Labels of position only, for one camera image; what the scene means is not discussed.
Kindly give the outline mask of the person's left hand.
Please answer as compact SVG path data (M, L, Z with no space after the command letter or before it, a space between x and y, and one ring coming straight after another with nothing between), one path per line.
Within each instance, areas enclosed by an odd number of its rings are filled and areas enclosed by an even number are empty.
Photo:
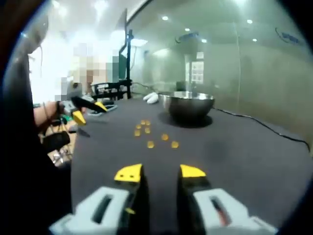
M46 112L49 121L58 119L64 113L64 105L61 101L53 101L46 104Z

